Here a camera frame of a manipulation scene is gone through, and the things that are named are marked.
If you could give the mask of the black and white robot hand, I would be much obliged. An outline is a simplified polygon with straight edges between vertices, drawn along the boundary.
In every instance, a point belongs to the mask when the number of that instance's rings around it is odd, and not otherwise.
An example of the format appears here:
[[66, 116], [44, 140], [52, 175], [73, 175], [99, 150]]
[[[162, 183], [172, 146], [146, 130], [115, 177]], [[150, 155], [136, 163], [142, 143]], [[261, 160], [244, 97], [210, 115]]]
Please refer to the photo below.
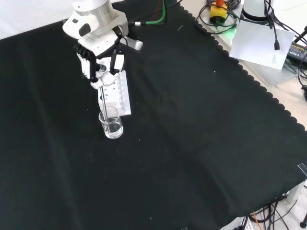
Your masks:
[[115, 29], [99, 36], [84, 36], [75, 46], [83, 76], [98, 90], [115, 82], [124, 67], [125, 57], [118, 46], [122, 31]]

